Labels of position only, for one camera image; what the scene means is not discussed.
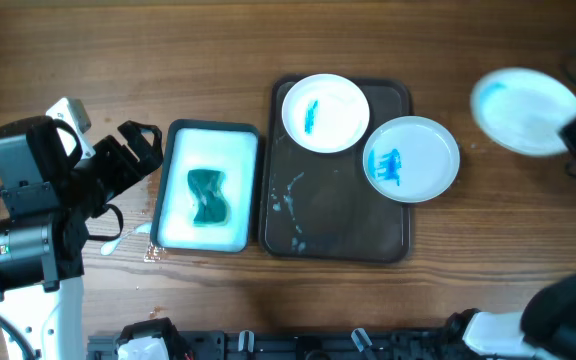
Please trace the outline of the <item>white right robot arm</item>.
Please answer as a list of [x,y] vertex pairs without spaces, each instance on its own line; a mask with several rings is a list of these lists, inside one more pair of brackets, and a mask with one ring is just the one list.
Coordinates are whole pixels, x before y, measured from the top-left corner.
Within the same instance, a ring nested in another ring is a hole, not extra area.
[[[565,173],[576,179],[576,118],[559,136],[573,156]],[[455,313],[441,335],[480,359],[576,359],[576,274],[540,290],[518,313]]]

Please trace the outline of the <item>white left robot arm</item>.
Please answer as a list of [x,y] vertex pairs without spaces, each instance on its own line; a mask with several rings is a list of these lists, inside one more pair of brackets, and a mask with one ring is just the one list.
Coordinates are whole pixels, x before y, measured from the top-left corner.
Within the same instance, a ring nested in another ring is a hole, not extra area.
[[126,121],[85,157],[63,120],[35,116],[0,127],[0,328],[12,359],[82,359],[86,222],[158,169],[162,133]]

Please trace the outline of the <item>small white plate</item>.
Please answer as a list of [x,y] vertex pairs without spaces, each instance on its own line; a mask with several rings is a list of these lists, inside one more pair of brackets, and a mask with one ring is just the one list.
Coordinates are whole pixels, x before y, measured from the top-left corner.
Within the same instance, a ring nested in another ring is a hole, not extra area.
[[352,147],[366,132],[370,109],[352,81],[334,74],[315,74],[297,81],[287,92],[281,117],[287,134],[316,153]]

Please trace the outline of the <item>green yellow sponge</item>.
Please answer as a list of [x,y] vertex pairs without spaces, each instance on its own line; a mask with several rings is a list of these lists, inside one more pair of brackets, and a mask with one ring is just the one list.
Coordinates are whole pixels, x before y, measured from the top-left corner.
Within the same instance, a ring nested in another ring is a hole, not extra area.
[[188,188],[197,204],[193,218],[195,226],[221,226],[228,222],[230,207],[222,192],[224,180],[225,173],[219,170],[192,169],[188,172]]

